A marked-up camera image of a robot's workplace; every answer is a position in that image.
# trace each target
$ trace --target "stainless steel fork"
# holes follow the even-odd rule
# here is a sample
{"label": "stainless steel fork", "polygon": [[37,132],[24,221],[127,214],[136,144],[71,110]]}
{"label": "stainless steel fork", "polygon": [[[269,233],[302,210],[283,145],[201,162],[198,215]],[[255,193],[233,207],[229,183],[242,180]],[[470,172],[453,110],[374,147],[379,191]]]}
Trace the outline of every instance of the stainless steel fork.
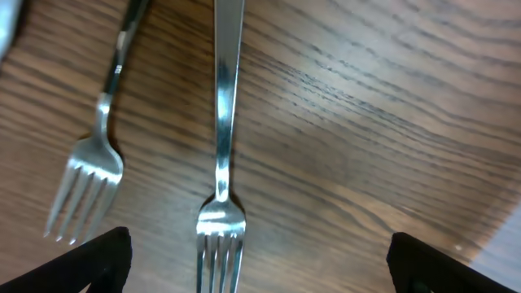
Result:
{"label": "stainless steel fork", "polygon": [[243,27],[244,0],[215,0],[215,82],[217,153],[215,195],[204,204],[197,219],[197,284],[204,286],[204,263],[209,258],[209,292],[219,276],[219,293],[229,284],[237,291],[246,230],[244,212],[235,204],[230,189],[230,157],[234,126],[239,48]]}
{"label": "stainless steel fork", "polygon": [[112,97],[117,89],[130,42],[136,33],[138,22],[146,10],[147,4],[148,0],[130,0],[129,2],[122,28],[117,38],[114,55],[112,56],[112,65],[107,75],[103,92],[99,96],[98,106],[96,107],[96,121],[92,128],[92,134],[90,137],[78,141],[72,149],[61,185],[50,209],[44,237],[52,230],[65,200],[69,197],[69,194],[72,194],[65,219],[56,239],[56,241],[59,241],[67,231],[68,223],[71,221],[81,198],[84,194],[88,194],[69,242],[70,244],[75,243],[90,214],[90,209],[100,195],[96,211],[92,216],[92,222],[86,232],[85,241],[88,241],[92,238],[99,222],[116,196],[117,187],[123,176],[123,160],[108,141],[107,120],[112,105]]}

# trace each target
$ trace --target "fork tines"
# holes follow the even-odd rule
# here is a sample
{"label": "fork tines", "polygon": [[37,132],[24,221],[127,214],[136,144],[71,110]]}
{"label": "fork tines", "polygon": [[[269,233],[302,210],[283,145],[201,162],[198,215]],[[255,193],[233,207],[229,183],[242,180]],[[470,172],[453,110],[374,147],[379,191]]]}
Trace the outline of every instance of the fork tines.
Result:
{"label": "fork tines", "polygon": [[222,293],[227,291],[226,288],[229,288],[228,292],[235,293],[243,256],[242,238],[237,235],[200,234],[197,252],[197,293]]}

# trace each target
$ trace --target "table surface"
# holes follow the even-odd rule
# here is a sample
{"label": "table surface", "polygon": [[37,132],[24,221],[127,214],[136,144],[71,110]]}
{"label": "table surface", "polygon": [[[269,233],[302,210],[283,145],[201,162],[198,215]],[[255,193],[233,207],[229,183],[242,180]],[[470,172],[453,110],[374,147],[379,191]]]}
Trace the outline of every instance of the table surface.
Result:
{"label": "table surface", "polygon": [[[38,0],[0,67],[0,282],[70,249],[43,238],[89,132],[125,0]],[[213,4],[153,0],[125,67],[126,292],[193,292],[213,191]],[[241,292],[393,292],[405,231],[521,291],[521,2],[249,0],[233,187]]]}

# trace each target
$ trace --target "fork neck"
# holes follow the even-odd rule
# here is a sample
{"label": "fork neck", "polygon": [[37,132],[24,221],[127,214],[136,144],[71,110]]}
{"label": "fork neck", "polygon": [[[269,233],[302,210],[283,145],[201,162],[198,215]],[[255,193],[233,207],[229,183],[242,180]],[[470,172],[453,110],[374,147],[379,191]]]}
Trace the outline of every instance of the fork neck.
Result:
{"label": "fork neck", "polygon": [[216,200],[230,197],[230,157],[244,0],[215,0]]}

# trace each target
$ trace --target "metal fork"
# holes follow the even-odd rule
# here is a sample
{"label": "metal fork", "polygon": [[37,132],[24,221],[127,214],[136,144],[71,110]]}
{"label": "metal fork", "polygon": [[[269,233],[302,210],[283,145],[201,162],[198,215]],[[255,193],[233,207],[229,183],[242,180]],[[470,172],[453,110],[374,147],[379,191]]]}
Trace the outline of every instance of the metal fork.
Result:
{"label": "metal fork", "polygon": [[129,2],[112,56],[112,65],[105,80],[103,92],[99,96],[98,106],[96,107],[96,121],[91,136],[79,140],[72,149],[61,185],[50,210],[44,237],[52,230],[65,200],[69,197],[69,194],[72,194],[65,219],[59,228],[58,238],[56,239],[56,241],[59,241],[67,231],[68,224],[81,198],[84,194],[88,194],[69,242],[71,245],[75,243],[90,214],[90,209],[100,195],[98,207],[92,216],[92,222],[85,236],[85,241],[90,240],[116,196],[117,188],[123,176],[123,160],[108,141],[107,121],[112,97],[117,89],[130,42],[136,33],[138,22],[146,10],[147,4],[148,0],[130,0]]}
{"label": "metal fork", "polygon": [[197,219],[197,284],[204,285],[205,256],[209,256],[209,292],[215,291],[215,276],[220,271],[219,293],[230,284],[237,291],[246,230],[244,212],[230,197],[230,157],[234,125],[235,95],[239,68],[239,48],[243,27],[244,0],[215,0],[216,74],[216,191],[199,211]]}

